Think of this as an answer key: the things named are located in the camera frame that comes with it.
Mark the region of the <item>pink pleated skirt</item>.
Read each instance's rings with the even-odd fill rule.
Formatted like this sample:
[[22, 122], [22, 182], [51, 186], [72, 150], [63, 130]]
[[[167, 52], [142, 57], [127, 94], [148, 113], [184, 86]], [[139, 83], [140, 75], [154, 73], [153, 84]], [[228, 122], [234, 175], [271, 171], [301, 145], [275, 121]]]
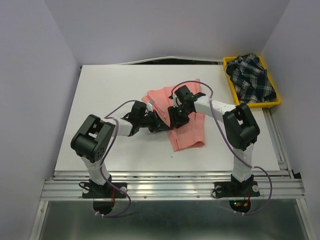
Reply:
[[205, 115], [186, 112], [174, 107], [176, 99], [169, 99], [173, 86], [149, 90], [142, 98], [144, 103], [153, 102], [152, 109], [170, 127], [167, 136], [174, 152], [200, 148], [205, 145]]

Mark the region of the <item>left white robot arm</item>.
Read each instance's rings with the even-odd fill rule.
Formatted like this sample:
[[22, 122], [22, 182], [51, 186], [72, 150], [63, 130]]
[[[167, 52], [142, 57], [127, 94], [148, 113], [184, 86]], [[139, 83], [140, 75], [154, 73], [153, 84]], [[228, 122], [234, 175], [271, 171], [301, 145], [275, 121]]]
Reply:
[[151, 104], [136, 100], [132, 103], [130, 112], [120, 119], [111, 115], [101, 119], [90, 114], [72, 138], [70, 147], [82, 159], [89, 174], [87, 182], [79, 183], [84, 199], [126, 198], [128, 184], [113, 182], [105, 165], [116, 137], [132, 137], [141, 128], [151, 133], [170, 129]]

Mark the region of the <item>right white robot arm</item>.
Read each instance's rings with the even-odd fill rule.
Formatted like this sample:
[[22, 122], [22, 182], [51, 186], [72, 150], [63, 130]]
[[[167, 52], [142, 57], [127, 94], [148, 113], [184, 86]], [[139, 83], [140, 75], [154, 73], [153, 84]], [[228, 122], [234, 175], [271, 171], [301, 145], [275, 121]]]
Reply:
[[253, 193], [256, 185], [252, 173], [252, 154], [260, 128], [247, 104], [227, 104], [212, 99], [203, 92], [192, 93], [186, 85], [175, 86], [169, 95], [173, 105], [168, 108], [170, 127], [187, 124], [192, 113], [212, 117], [227, 147], [233, 154], [233, 169], [230, 181], [216, 181], [214, 198], [241, 197]]

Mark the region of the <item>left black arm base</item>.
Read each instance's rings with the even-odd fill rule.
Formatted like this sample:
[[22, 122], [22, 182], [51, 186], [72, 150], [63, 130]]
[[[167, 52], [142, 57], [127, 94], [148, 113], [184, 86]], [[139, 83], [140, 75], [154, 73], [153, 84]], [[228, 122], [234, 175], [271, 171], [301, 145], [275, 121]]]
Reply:
[[116, 203], [116, 200], [124, 200], [127, 198], [127, 186], [126, 182], [114, 182], [113, 185], [116, 189], [110, 186], [108, 183], [104, 185], [98, 185], [93, 181], [89, 180], [87, 182], [81, 181], [78, 186], [82, 190], [82, 198], [93, 200], [92, 208], [95, 215], [103, 218], [119, 217], [124, 214], [131, 201], [129, 201], [128, 206], [121, 207]]

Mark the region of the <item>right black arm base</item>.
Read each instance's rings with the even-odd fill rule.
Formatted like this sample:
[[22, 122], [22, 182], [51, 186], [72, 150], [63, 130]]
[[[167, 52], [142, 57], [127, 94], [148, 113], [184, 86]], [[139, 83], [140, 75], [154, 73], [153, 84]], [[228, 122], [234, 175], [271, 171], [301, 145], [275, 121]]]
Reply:
[[256, 181], [247, 185], [232, 181], [214, 182], [211, 196], [214, 199], [230, 198], [231, 209], [242, 215], [248, 215], [251, 209], [251, 198], [259, 197], [260, 191]]

